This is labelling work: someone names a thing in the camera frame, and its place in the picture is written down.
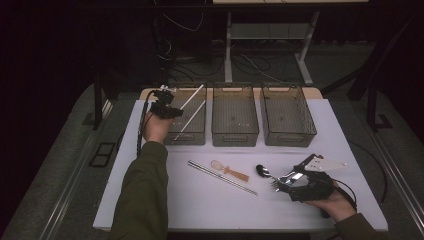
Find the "dark background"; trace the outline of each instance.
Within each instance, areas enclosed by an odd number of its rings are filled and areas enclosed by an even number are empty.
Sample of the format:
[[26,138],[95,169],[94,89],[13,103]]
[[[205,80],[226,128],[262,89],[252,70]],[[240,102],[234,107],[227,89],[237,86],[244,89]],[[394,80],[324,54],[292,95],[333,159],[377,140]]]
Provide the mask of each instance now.
[[[77,4],[76,1],[0,0],[0,236],[75,101],[93,83],[93,69],[112,71],[115,76],[112,83],[103,85],[115,84],[126,90],[138,91],[146,85],[164,81],[163,72],[157,69],[162,63],[152,51],[157,43],[152,38],[155,33],[150,31],[149,24],[144,23],[149,23],[157,15],[117,13],[85,19],[77,11]],[[387,32],[393,33],[407,19],[405,16],[411,14],[412,11],[399,11],[394,7],[380,8],[379,11],[374,8],[322,11],[314,40],[316,44],[374,42],[381,37],[390,37],[390,34],[382,36],[381,28],[392,29]],[[205,44],[208,39],[225,37],[221,36],[225,33],[222,31],[225,17],[225,14],[208,14],[207,27],[190,36],[194,41],[191,46],[208,49]],[[424,139],[424,104],[420,98],[424,91],[421,70],[424,66],[424,37],[419,25],[423,22],[421,11],[377,75],[382,91],[421,140]],[[165,32],[173,31],[177,36],[178,30],[167,29]],[[198,53],[201,57],[208,56],[208,52],[198,50]],[[139,63],[143,63],[144,68],[137,68]],[[157,82],[148,82],[145,76]]]

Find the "metal spoon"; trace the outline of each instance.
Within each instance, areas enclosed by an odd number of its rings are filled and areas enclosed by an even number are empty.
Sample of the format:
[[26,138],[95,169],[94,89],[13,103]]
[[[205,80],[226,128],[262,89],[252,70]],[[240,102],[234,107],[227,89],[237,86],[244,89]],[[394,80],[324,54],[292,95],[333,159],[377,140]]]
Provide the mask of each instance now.
[[272,178],[275,181],[280,182],[280,179],[272,176],[271,173],[269,173],[268,169],[266,169],[264,166],[262,166],[260,164],[256,166],[256,172],[259,174],[259,176],[261,176],[263,178]]

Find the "black cable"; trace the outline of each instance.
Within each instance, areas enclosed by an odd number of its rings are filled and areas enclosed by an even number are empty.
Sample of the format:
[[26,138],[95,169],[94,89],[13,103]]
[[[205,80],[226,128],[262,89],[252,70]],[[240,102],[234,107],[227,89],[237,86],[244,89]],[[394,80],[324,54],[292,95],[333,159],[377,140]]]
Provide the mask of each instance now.
[[333,179],[333,181],[336,181],[336,182],[338,182],[338,183],[341,183],[341,184],[343,184],[345,187],[347,187],[349,190],[350,190],[350,192],[352,193],[352,195],[353,195],[353,199],[350,199],[350,196],[342,189],[342,188],[340,188],[340,187],[336,187],[336,190],[340,193],[340,194],[342,194],[343,195],[343,197],[345,197],[346,198],[346,200],[348,200],[349,202],[350,202],[350,204],[352,205],[352,207],[353,208],[355,208],[355,211],[357,210],[357,203],[356,203],[356,194],[355,194],[355,192],[352,190],[352,188],[351,187],[349,187],[346,183],[344,183],[344,182],[342,182],[342,181],[340,181],[340,180],[337,180],[337,179]]
[[158,58],[162,59],[162,60],[165,60],[165,61],[171,61],[172,60],[170,56],[164,57],[164,56],[160,55],[159,53],[156,53],[156,56]]
[[[262,72],[266,72],[266,71],[271,69],[271,64],[269,63],[269,61],[266,58],[263,58],[263,57],[247,57],[246,55],[243,55],[243,54],[240,54],[239,56],[242,57],[242,59],[244,59],[245,61],[247,61],[247,63],[243,63],[243,62],[239,61],[240,64],[242,64],[243,66],[245,66],[247,68],[255,69],[256,71],[262,71]],[[265,68],[261,68],[256,63],[254,63],[251,59],[261,59],[266,63],[267,66]]]
[[[250,53],[250,55],[261,56],[261,58],[264,58],[264,59],[267,59],[267,60],[278,59],[278,58],[280,58],[284,55],[287,55],[287,54],[284,54],[284,53],[283,54],[279,53],[279,54],[273,54],[275,56],[270,57],[269,56],[270,53],[266,52],[266,50],[264,50],[266,48],[261,47],[259,49],[257,49],[257,48],[255,49],[255,48],[253,48],[254,45],[256,45],[256,44],[249,44],[246,48],[241,48],[239,45],[237,45],[237,51],[238,52],[247,51],[248,53]],[[297,53],[297,52],[299,52],[299,49],[290,50],[290,53],[288,53],[288,54],[292,55],[292,54]]]
[[174,75],[168,74],[175,82],[178,82],[177,78]]
[[[224,53],[219,52],[218,54],[211,54],[211,59],[214,58],[224,58]],[[192,64],[192,63],[205,63],[206,61],[199,58],[199,57],[186,57],[186,58],[175,58],[175,65],[181,65],[181,64]]]
[[213,76],[213,75],[217,74],[219,72],[219,70],[221,69],[221,67],[222,67],[223,64],[224,64],[224,58],[222,58],[222,61],[219,63],[218,68],[215,71],[211,72],[211,73],[197,73],[197,72],[195,72],[195,71],[193,71],[193,70],[191,70],[191,69],[189,69],[187,67],[182,66],[181,64],[177,64],[177,65],[175,65],[175,67],[183,68],[183,69],[185,69],[185,70],[187,70],[187,71],[189,71],[189,72],[191,72],[191,73],[193,73],[193,74],[195,74],[197,76],[210,77],[210,76]]
[[239,61],[236,60],[235,58],[231,57],[231,63],[234,65],[234,67],[236,67],[240,72],[248,74],[248,75],[252,75],[252,76],[258,76],[261,73],[258,71],[258,69],[255,68],[255,72],[251,73],[251,72],[247,72],[245,71],[243,68],[241,68],[238,64]]
[[152,90],[147,94],[147,97],[146,97],[145,102],[144,102],[143,110],[141,111],[141,119],[140,119],[140,124],[138,126],[138,136],[137,136],[137,157],[140,156],[141,141],[143,139],[143,130],[144,130],[144,124],[143,123],[144,123],[144,119],[145,119],[146,113],[147,113],[147,106],[149,105],[149,98],[150,98],[150,95],[152,95],[152,93],[154,91],[155,90]]
[[153,114],[149,116],[149,118],[146,120],[146,123],[143,124],[142,132],[146,129],[147,123],[149,122],[150,118],[153,117]]
[[183,72],[183,71],[178,70],[178,69],[175,69],[175,68],[173,68],[172,70],[173,70],[173,71],[176,71],[176,72],[179,72],[179,73],[184,74],[185,76],[187,76],[188,78],[190,78],[190,80],[191,80],[192,82],[194,82],[193,77],[192,77],[192,76],[190,76],[190,75],[188,75],[186,72]]
[[387,189],[388,189],[388,182],[387,182],[387,175],[386,175],[386,171],[384,171],[383,166],[381,165],[380,161],[378,160],[377,157],[375,157],[370,151],[368,151],[367,149],[365,149],[364,147],[362,147],[361,145],[354,143],[352,141],[347,141],[348,143],[356,146],[357,148],[361,149],[362,151],[368,153],[372,159],[374,159],[374,161],[377,163],[377,165],[379,166],[381,173],[383,174],[383,179],[384,179],[384,190],[383,190],[383,194],[381,196],[380,199],[380,206],[383,205],[384,201],[386,200],[386,195],[387,195]]

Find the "gray mesh basket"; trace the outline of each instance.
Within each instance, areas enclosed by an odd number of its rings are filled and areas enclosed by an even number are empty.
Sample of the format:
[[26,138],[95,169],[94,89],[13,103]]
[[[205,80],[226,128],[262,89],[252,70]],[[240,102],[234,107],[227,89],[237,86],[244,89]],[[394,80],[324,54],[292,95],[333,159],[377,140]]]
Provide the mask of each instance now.
[[[193,95],[202,83],[176,83],[170,88],[176,88],[173,92],[174,100],[172,107],[180,108]],[[175,118],[171,129],[165,138],[165,145],[204,145],[205,144],[205,120],[206,120],[206,84],[190,102],[183,108],[184,113],[181,117]]]
[[213,90],[213,145],[256,146],[259,127],[251,83],[215,83]]
[[317,134],[298,83],[263,83],[261,113],[268,146],[308,147]]

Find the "cable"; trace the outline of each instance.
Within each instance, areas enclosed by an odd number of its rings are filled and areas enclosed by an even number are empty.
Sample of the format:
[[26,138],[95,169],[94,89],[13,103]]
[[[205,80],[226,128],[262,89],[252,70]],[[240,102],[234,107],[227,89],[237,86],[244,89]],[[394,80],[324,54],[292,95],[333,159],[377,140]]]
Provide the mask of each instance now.
[[253,68],[253,69],[255,69],[256,71],[254,72],[254,73],[251,73],[251,72],[247,72],[246,70],[244,70],[243,68],[241,68],[240,66],[239,66],[239,64],[241,64],[236,58],[234,58],[234,57],[231,57],[231,63],[240,71],[240,72],[242,72],[242,73],[245,73],[245,74],[249,74],[249,75],[252,75],[252,76],[258,76],[258,75],[260,75],[261,73],[260,72],[258,72],[257,71],[257,69],[256,68]]
[[146,123],[143,124],[143,132],[144,132],[144,129],[146,129],[147,123],[149,122],[150,118],[152,118],[152,117],[153,117],[153,114],[150,115],[149,118],[146,120]]
[[219,63],[219,66],[218,66],[218,68],[215,71],[213,71],[211,73],[202,73],[202,74],[201,73],[194,72],[193,70],[191,70],[191,69],[189,69],[187,67],[184,67],[184,66],[182,66],[180,64],[177,64],[175,67],[184,68],[185,70],[187,70],[187,71],[189,71],[189,72],[191,72],[191,73],[193,73],[193,74],[195,74],[197,76],[209,77],[209,76],[212,76],[212,75],[217,74],[219,72],[219,70],[221,69],[221,67],[222,67],[223,64],[224,64],[224,58],[222,58],[222,61]]
[[172,50],[172,44],[171,44],[171,42],[169,41],[169,40],[167,40],[167,39],[163,39],[163,40],[165,40],[165,41],[167,41],[168,42],[168,44],[169,44],[169,49],[168,49],[168,51],[166,51],[166,53],[165,54],[168,54],[168,53],[170,53],[171,52],[171,50]]
[[201,25],[202,25],[202,23],[203,23],[203,15],[204,15],[204,14],[203,14],[203,12],[202,12],[202,17],[201,17],[201,19],[200,19],[200,22],[199,22],[199,24],[197,25],[197,27],[196,27],[195,29],[191,29],[191,28],[185,27],[185,26],[183,26],[183,25],[181,25],[181,24],[177,23],[177,22],[176,22],[176,21],[174,21],[172,18],[168,17],[165,13],[162,13],[162,15],[163,15],[166,19],[168,19],[170,22],[172,22],[173,24],[177,25],[177,26],[178,26],[178,27],[180,27],[180,28],[185,29],[185,30],[188,30],[188,31],[196,32],[197,30],[199,30],[200,26],[201,26]]
[[371,156],[372,159],[375,160],[375,162],[377,163],[377,165],[379,166],[381,173],[383,174],[383,179],[384,179],[384,190],[383,190],[383,194],[381,196],[380,199],[380,206],[383,205],[384,201],[386,200],[386,195],[387,195],[387,188],[388,188],[388,182],[387,182],[387,175],[386,175],[386,171],[384,171],[383,166],[381,165],[380,161],[378,160],[377,157],[375,157],[370,151],[368,151],[367,149],[365,149],[364,147],[362,147],[361,145],[354,143],[352,141],[347,140],[348,143],[356,146],[357,148],[361,149],[362,151],[368,153],[368,155]]
[[233,48],[233,47],[237,46],[238,43],[239,43],[239,40],[237,40],[230,48]]
[[278,80],[278,79],[276,79],[276,78],[273,78],[273,77],[271,77],[271,76],[269,76],[268,74],[266,74],[266,73],[264,73],[264,72],[262,72],[262,70],[260,69],[260,68],[258,68],[258,66],[256,66],[255,65],[255,63],[253,63],[252,62],[252,60],[250,60],[248,57],[246,57],[245,55],[243,55],[243,54],[240,54],[240,56],[242,56],[242,57],[244,57],[244,58],[246,58],[262,75],[264,75],[265,77],[268,77],[268,78],[270,78],[270,79],[272,79],[272,80],[275,80],[275,81],[278,81],[278,82],[283,82],[283,81],[281,81],[281,80]]
[[[275,45],[275,44],[277,44],[277,41],[276,40],[271,43],[271,45]],[[255,55],[255,56],[258,56],[258,55],[262,56],[262,55],[265,54],[265,55],[267,55],[267,57],[266,57],[267,60],[277,59],[277,58],[280,58],[281,57],[281,53],[275,54],[275,55],[277,55],[276,57],[268,57],[269,52],[266,52],[266,49],[268,49],[268,48],[267,48],[267,46],[262,47],[263,43],[257,42],[257,43],[247,44],[245,46],[242,45],[243,47],[240,47],[240,45],[241,44],[237,45],[237,51],[239,51],[239,52],[247,51],[248,50],[248,53],[251,53],[250,55]]]
[[171,77],[172,79],[174,79],[175,82],[178,82],[177,78],[174,75],[168,74],[169,77]]
[[170,58],[165,58],[165,57],[163,57],[163,56],[161,56],[160,54],[157,54],[157,56],[159,57],[159,58],[162,58],[163,60],[165,60],[165,61],[171,61],[172,59],[170,59]]
[[244,63],[241,63],[241,64],[243,64],[244,66],[246,66],[248,68],[255,69],[255,70],[257,70],[258,68],[261,71],[268,71],[268,70],[271,69],[271,64],[269,63],[269,61],[266,58],[263,58],[263,57],[250,57],[249,59],[260,59],[260,60],[263,60],[265,62],[265,64],[266,64],[266,67],[265,68],[259,68],[259,66],[256,65],[256,64],[254,64],[253,65],[254,67],[252,67],[251,64],[252,64],[253,61],[249,61],[250,64],[244,64]]
[[[356,194],[355,194],[355,192],[352,190],[352,188],[351,187],[349,187],[346,183],[344,183],[344,182],[342,182],[342,181],[340,181],[340,180],[337,180],[337,179],[333,179],[333,181],[336,181],[336,182],[338,182],[338,183],[341,183],[341,184],[343,184],[345,187],[347,187],[349,190],[350,190],[350,192],[352,193],[352,195],[353,195],[353,203],[355,203],[355,205],[356,205]],[[338,187],[338,188],[336,188],[336,190],[338,191],[338,192],[340,192],[342,195],[345,195],[345,194],[347,194],[346,192],[344,192],[340,187]]]
[[154,92],[154,90],[150,91],[147,94],[146,100],[145,100],[144,105],[143,105],[143,110],[141,111],[141,119],[140,119],[140,124],[138,126],[138,136],[137,136],[137,157],[140,156],[141,141],[143,139],[143,131],[144,131],[144,119],[145,119],[146,113],[147,113],[147,106],[149,105],[149,98],[150,98],[150,95],[152,95],[153,92]]
[[185,76],[187,76],[188,78],[190,78],[190,80],[191,80],[192,82],[194,82],[194,79],[193,79],[190,75],[188,75],[187,73],[185,73],[185,72],[183,72],[183,71],[181,71],[181,70],[175,69],[175,68],[173,68],[172,70],[174,70],[174,71],[176,71],[176,72],[179,72],[179,73],[184,74]]

